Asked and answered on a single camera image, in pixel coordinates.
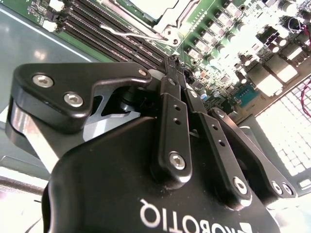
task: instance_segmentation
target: motherboard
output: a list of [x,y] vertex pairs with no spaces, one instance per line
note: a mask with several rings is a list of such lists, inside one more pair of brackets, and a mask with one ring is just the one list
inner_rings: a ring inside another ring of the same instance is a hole
[[311,55],[308,0],[0,0],[101,62],[174,55],[206,109],[279,95]]

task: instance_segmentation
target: cable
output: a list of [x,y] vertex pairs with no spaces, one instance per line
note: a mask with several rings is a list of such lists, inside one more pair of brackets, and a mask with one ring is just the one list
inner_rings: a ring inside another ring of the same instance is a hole
[[310,49],[311,49],[311,35],[310,35],[310,32],[308,31],[308,28],[306,25],[302,25],[301,29],[305,32],[305,34],[308,36],[309,38],[309,46],[310,46]]
[[27,231],[25,231],[25,233],[29,233],[29,232],[32,230],[32,228],[34,228],[34,226],[35,226],[41,219],[42,219],[42,217],[39,218],[33,225],[31,225],[31,226],[27,229]]
[[143,38],[143,39],[147,39],[147,40],[154,40],[154,41],[159,41],[162,43],[167,43],[167,40],[165,40],[165,39],[154,38],[154,37],[150,37],[150,36],[146,36],[146,35],[140,35],[140,34],[136,34],[136,33],[120,33],[120,32],[117,32],[110,27],[103,25],[103,24],[100,25],[100,28],[105,29],[107,31],[110,31],[114,35],[133,36],[133,37],[139,37],[139,38]]
[[[291,23],[291,21],[292,21],[293,19],[296,19],[297,22],[298,22],[298,25],[299,25],[299,29],[298,29],[298,30],[297,30],[297,29],[293,29],[293,28],[291,28],[291,26],[290,26],[290,23]],[[288,21],[287,28],[288,28],[292,33],[294,33],[294,32],[299,32],[299,31],[301,30],[301,23],[300,23],[300,21],[299,21],[297,18],[292,17],[292,18]]]
[[304,88],[301,91],[301,98],[300,98],[300,103],[301,103],[301,107],[302,107],[302,111],[311,118],[311,114],[306,110],[305,107],[305,103],[304,103],[304,97],[305,97],[305,92],[307,90],[307,88],[310,88],[309,85],[311,84],[311,80],[309,80],[309,82],[304,86]]

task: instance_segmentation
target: electrolytic capacitor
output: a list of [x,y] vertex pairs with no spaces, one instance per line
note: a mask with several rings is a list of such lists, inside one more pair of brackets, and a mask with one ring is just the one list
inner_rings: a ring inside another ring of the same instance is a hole
[[298,12],[296,4],[289,1],[286,1],[283,4],[282,11],[284,11],[288,16],[296,16]]
[[235,71],[235,75],[238,77],[240,83],[244,84],[247,82],[247,79],[241,72]]
[[203,100],[203,101],[206,101],[208,99],[207,94],[206,94],[206,90],[199,91],[199,95],[200,95],[201,100]]
[[277,45],[275,45],[275,44],[270,44],[270,45],[268,46],[268,48],[269,48],[273,53],[278,52],[279,49],[280,49],[280,48],[279,48]]
[[279,46],[284,46],[284,45],[286,45],[287,40],[285,40],[284,38],[278,36],[278,37],[275,39],[275,43],[277,43]]
[[213,93],[213,97],[215,97],[215,98],[220,97],[219,91],[215,91],[215,92]]
[[233,33],[230,33],[228,36],[227,36],[227,40],[230,42],[230,43],[234,43],[235,41],[237,41],[237,36]]
[[201,71],[199,68],[194,68],[193,73],[196,78],[199,78],[201,76]]
[[207,58],[207,62],[208,62],[211,66],[213,66],[213,65],[216,64],[216,59],[215,59],[214,56],[209,56],[209,57]]
[[240,32],[243,32],[247,29],[247,25],[245,23],[239,23],[237,25],[237,29],[240,31]]
[[225,46],[224,45],[219,45],[217,47],[217,50],[220,54],[223,54],[225,52]]
[[301,17],[302,17],[305,21],[311,23],[311,12],[302,11],[302,12],[301,12]]
[[251,64],[251,61],[245,55],[241,55],[240,60],[245,66],[249,66]]

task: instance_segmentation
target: silver bolt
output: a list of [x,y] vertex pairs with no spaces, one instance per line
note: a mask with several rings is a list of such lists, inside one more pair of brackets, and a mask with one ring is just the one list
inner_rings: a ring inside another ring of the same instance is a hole
[[217,115],[220,116],[221,118],[224,118],[224,114],[222,114],[220,111],[216,111]]
[[247,193],[247,187],[239,177],[234,177],[233,183],[234,183],[234,186],[238,189],[238,191],[240,193],[242,193],[244,195]]
[[64,95],[64,101],[72,107],[80,107],[83,104],[83,99],[76,93],[67,93]]
[[183,170],[186,166],[185,160],[176,152],[170,154],[171,164],[178,170]]
[[190,91],[190,93],[192,94],[193,97],[195,97],[195,98],[198,97],[198,95],[194,91]]
[[287,184],[283,184],[283,187],[285,189],[286,192],[288,192],[290,195],[294,194],[293,191],[291,190],[291,188],[289,188],[289,186]]
[[54,85],[53,79],[51,79],[50,77],[46,76],[46,75],[42,75],[42,74],[37,74],[33,76],[33,82],[34,84],[44,87],[44,88],[48,88]]
[[172,85],[176,85],[176,83],[174,82],[174,80],[173,79],[171,79],[171,78],[169,78],[169,82],[172,84]]
[[141,75],[143,75],[143,76],[146,76],[146,75],[147,75],[147,73],[146,73],[145,71],[143,71],[142,69],[139,69],[138,72],[139,72]]
[[283,194],[281,187],[276,182],[272,181],[272,185],[273,185],[273,188],[276,190],[277,193],[279,193],[280,195]]

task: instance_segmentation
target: reflective metal surface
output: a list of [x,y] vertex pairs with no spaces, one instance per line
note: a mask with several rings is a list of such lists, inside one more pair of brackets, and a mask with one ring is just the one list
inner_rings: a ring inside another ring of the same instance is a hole
[[[8,106],[13,71],[25,63],[96,62],[89,55],[0,4],[0,113]],[[42,162],[7,138],[0,120],[0,167],[47,180]]]

